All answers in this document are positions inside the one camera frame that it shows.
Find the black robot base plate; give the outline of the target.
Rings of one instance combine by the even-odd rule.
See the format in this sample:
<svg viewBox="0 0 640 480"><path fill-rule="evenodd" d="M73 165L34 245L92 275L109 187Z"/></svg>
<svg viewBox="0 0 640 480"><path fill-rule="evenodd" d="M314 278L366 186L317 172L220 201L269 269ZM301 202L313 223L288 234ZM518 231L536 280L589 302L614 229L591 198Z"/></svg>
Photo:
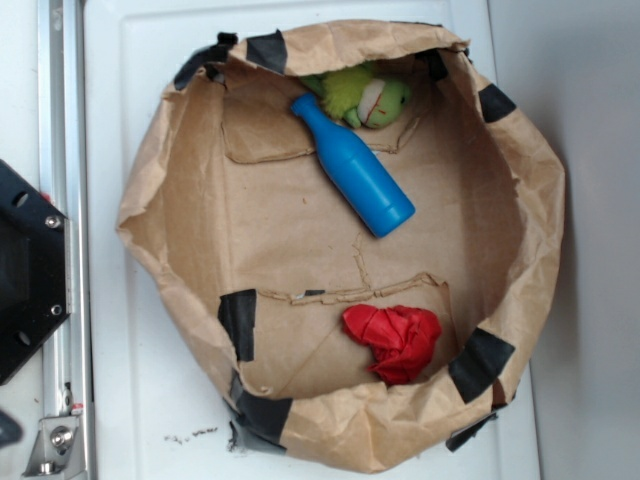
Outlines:
<svg viewBox="0 0 640 480"><path fill-rule="evenodd" d="M1 383L69 316L66 217L1 163Z"/></svg>

